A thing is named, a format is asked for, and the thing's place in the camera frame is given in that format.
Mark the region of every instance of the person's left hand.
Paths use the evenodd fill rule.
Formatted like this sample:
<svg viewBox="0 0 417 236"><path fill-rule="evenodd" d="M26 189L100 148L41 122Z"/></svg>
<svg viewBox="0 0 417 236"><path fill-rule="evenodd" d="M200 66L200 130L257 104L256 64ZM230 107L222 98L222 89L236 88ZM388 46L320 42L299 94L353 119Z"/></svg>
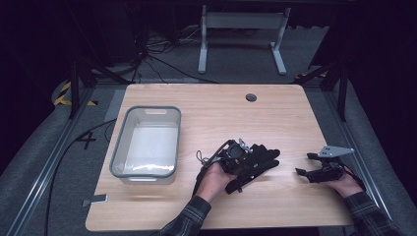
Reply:
<svg viewBox="0 0 417 236"><path fill-rule="evenodd" d="M225 173L219 163L214 163L208 168L196 195L211 203L235 178L235 175Z"/></svg>

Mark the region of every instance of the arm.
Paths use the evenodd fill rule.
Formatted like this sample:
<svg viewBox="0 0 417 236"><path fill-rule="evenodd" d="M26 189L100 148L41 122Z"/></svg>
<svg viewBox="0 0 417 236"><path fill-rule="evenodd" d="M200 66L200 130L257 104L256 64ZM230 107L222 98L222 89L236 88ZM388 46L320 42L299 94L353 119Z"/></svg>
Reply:
<svg viewBox="0 0 417 236"><path fill-rule="evenodd" d="M344 174L340 179L324 184L344 198L359 235L403 235L350 175Z"/></svg>
<svg viewBox="0 0 417 236"><path fill-rule="evenodd" d="M210 203L223 191L235 176L224 173L218 163L213 164L202 183L180 214L166 224L159 235L197 235L211 210Z"/></svg>

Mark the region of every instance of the person's right hand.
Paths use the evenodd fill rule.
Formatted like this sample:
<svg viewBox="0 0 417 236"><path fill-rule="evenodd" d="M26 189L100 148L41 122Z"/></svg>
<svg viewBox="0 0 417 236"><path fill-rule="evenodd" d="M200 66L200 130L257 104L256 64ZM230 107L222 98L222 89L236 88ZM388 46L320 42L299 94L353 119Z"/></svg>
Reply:
<svg viewBox="0 0 417 236"><path fill-rule="evenodd" d="M350 169L344 167L346 171L352 173ZM323 184L335 189L342 197L347 198L354 194L363 192L359 184L347 173L344 173L338 180L323 182Z"/></svg>

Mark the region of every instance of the white metal stand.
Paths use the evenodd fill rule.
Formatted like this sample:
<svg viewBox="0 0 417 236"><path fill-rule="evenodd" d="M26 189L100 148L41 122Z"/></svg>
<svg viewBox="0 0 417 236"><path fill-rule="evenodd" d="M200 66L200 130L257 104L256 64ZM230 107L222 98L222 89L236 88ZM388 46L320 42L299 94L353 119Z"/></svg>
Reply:
<svg viewBox="0 0 417 236"><path fill-rule="evenodd" d="M208 42L208 28L231 28L231 29L270 29L277 30L275 42L270 44L270 48L275 59L276 67L280 75L285 75L286 70L279 53L279 46L285 32L285 27L289 18L290 8L286 8L283 13L228 13L228 12L208 12L207 6L203 6L202 12L202 47L200 50L199 73L206 72Z"/></svg>

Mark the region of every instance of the gray container rim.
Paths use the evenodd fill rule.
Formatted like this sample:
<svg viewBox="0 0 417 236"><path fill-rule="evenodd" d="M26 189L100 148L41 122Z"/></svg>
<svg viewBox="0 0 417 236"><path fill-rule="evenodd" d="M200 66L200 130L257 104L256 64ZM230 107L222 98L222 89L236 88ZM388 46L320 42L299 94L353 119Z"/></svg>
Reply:
<svg viewBox="0 0 417 236"><path fill-rule="evenodd" d="M178 107L176 107L176 106L139 106L139 105L132 106L126 111L126 114L125 114L125 117L123 118L123 124L122 124L122 127L120 128L120 131L123 131L123 129L125 128L126 120L128 118L129 113L132 110L138 109L138 108L144 108L144 109L173 109L173 110L178 111L178 113L180 114L180 117L179 117L180 121L178 123L178 139L177 139L177 151L178 151L179 142L180 142L179 137L180 137L180 132L181 132L181 110L178 109ZM117 149L119 147L119 142L120 142L120 139L121 139L121 135L122 135L122 133L119 133L119 136L117 137L116 146L115 146L114 151L112 153L111 160L110 160L110 165L109 165L110 173L113 176L115 176L117 178L149 177L149 178L166 179L166 178L170 177L171 175L173 175L175 173L175 171L177 170L178 154L175 155L174 169L166 175L154 175L154 174L137 175L137 174L116 174L116 173L114 173L113 169L112 169L112 166L113 166L113 162L114 162L114 158L115 158Z"/></svg>

